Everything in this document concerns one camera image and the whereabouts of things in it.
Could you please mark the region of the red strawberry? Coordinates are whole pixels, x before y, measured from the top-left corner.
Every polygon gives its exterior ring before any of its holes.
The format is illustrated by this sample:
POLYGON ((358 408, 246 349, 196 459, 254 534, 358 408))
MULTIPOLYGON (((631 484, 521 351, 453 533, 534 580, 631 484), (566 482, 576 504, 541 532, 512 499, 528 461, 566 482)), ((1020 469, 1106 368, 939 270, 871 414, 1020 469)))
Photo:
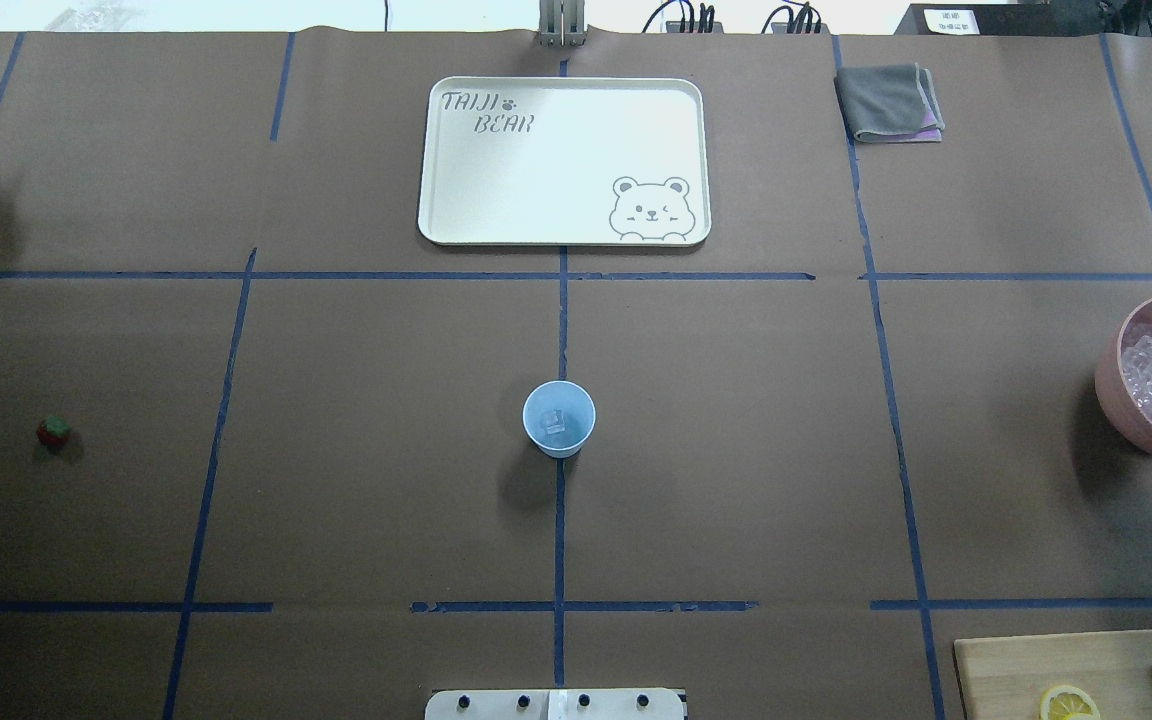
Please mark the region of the red strawberry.
POLYGON ((60 450, 68 444, 71 425, 58 415, 45 416, 35 430, 38 442, 50 450, 60 450))

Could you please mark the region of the light blue cup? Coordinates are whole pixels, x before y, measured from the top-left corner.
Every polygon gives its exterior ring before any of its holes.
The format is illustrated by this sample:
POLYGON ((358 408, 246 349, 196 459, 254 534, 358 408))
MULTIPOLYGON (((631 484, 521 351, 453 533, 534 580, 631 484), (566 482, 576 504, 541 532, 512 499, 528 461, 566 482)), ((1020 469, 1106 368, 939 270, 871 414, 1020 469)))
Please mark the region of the light blue cup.
POLYGON ((531 391, 521 411, 526 437, 553 458, 576 455, 596 427, 596 406, 579 384, 550 381, 531 391))

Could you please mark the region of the lemon slices row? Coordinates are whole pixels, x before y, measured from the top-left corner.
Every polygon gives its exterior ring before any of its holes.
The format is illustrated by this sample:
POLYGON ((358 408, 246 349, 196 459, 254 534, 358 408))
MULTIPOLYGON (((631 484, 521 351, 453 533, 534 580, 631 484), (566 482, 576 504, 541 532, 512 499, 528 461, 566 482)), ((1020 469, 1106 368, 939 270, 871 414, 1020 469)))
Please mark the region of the lemon slices row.
POLYGON ((1041 720, 1098 720, 1102 712, 1091 694, 1075 685, 1052 685, 1038 703, 1041 720))

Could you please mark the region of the wooden cutting board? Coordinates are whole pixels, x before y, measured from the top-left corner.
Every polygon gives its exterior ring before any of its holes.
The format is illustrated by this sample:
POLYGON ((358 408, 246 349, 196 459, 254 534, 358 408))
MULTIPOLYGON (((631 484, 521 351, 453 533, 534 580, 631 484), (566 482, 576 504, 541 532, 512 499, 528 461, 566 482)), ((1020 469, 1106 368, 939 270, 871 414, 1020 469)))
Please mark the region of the wooden cutting board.
POLYGON ((958 684, 969 719, 1038 719, 1052 685, 1075 685, 1102 719, 1152 719, 1152 630, 960 639, 958 684))

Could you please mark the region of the grey folded cloth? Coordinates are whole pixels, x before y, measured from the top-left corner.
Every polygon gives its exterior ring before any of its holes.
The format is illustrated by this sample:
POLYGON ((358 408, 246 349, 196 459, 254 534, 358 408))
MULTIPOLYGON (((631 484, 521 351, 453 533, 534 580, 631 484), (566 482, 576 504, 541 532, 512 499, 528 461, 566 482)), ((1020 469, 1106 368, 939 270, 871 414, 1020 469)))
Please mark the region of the grey folded cloth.
POLYGON ((946 123, 934 77, 918 63, 842 67, 838 101, 855 143, 938 143, 946 123))

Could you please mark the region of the cream bear tray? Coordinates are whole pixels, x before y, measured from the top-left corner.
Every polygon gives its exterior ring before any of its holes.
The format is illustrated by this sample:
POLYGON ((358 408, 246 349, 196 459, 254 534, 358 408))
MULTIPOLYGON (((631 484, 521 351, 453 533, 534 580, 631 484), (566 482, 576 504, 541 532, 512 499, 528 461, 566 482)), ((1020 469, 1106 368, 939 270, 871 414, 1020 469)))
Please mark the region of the cream bear tray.
POLYGON ((440 247, 699 245, 713 223, 702 92, 679 78, 440 79, 417 223, 440 247))

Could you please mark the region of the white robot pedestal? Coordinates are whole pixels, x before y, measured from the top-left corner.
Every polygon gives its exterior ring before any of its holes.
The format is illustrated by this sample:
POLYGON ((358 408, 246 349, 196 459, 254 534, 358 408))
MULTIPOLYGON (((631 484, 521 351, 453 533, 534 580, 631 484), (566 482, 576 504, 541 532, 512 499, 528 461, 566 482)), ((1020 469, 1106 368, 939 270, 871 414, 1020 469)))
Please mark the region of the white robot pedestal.
POLYGON ((664 687, 467 689, 431 694, 425 719, 687 719, 684 691, 664 687))

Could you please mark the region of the aluminium frame post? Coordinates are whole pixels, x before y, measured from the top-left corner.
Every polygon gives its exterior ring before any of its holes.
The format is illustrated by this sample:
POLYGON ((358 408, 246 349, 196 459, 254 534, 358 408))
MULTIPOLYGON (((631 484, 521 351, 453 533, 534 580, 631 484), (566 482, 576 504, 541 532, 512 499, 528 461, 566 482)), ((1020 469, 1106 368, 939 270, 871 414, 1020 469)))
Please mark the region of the aluminium frame post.
POLYGON ((540 0, 538 44, 543 47, 579 47, 588 38, 584 0, 540 0))

